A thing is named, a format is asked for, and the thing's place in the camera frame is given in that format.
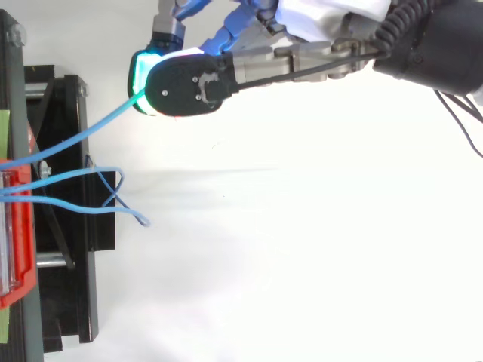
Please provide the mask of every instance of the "silver metal rod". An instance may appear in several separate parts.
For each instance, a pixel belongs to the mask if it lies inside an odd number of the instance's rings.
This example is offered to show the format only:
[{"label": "silver metal rod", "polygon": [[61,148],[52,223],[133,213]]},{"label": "silver metal rod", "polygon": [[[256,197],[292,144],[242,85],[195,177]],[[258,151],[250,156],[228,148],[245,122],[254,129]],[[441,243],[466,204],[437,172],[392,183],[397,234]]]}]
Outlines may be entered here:
[{"label": "silver metal rod", "polygon": [[25,84],[25,97],[28,100],[41,99],[47,89],[47,83],[27,83]]},{"label": "silver metal rod", "polygon": [[39,253],[37,254],[37,268],[63,268],[66,260],[62,253]]}]

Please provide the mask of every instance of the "black cylindrical motor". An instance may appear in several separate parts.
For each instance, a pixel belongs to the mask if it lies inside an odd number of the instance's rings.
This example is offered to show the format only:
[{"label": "black cylindrical motor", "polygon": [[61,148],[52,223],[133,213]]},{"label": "black cylindrical motor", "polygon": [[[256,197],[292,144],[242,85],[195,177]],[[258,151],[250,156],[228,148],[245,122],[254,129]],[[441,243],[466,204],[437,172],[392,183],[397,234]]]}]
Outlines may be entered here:
[{"label": "black cylindrical motor", "polygon": [[374,70],[449,94],[477,91],[483,86],[483,2],[440,4]]}]

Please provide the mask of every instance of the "green light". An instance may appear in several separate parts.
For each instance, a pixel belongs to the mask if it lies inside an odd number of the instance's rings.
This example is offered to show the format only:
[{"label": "green light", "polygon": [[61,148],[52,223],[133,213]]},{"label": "green light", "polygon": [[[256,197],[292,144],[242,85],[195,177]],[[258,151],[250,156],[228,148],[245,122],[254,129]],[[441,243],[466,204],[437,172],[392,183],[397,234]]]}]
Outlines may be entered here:
[{"label": "green light", "polygon": [[[149,72],[156,64],[162,61],[162,56],[156,53],[141,53],[137,56],[136,67],[134,69],[133,93],[141,92],[148,81]],[[158,115],[159,113],[151,107],[146,96],[142,96],[137,105],[147,115]]]},{"label": "green light", "polygon": [[[198,48],[192,48],[185,49],[183,51],[175,51],[164,56],[157,53],[149,53],[147,51],[139,54],[136,58],[136,66],[134,67],[133,94],[138,94],[146,87],[149,72],[151,72],[152,68],[154,68],[157,64],[166,59],[193,54],[203,54],[203,51],[199,50]],[[137,101],[137,105],[147,115],[160,114],[151,107],[146,96],[142,96]]]}]

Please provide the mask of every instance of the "transparent plastic cover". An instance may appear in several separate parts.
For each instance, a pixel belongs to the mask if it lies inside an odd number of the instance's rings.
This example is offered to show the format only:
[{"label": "transparent plastic cover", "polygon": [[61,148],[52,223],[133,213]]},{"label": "transparent plastic cover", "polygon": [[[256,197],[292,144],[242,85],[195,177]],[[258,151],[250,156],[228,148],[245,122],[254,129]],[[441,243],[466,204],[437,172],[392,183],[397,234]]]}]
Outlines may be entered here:
[{"label": "transparent plastic cover", "polygon": [[[8,187],[9,174],[0,172],[0,189]],[[14,240],[11,205],[0,203],[0,296],[8,294],[15,285]]]}]

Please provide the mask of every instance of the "white background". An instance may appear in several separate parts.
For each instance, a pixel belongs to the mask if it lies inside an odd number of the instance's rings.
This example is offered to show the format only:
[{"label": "white background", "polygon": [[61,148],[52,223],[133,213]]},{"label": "white background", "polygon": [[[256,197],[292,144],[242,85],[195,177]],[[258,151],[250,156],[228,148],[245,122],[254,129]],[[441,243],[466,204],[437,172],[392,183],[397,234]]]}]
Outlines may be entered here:
[{"label": "white background", "polygon": [[[234,7],[186,21],[186,45]],[[27,64],[89,83],[93,124],[126,100],[157,1],[0,8],[29,33]],[[431,90],[368,67],[199,118],[131,110],[91,151],[153,225],[118,215],[117,250],[96,256],[100,335],[47,361],[483,359],[483,160]]]}]

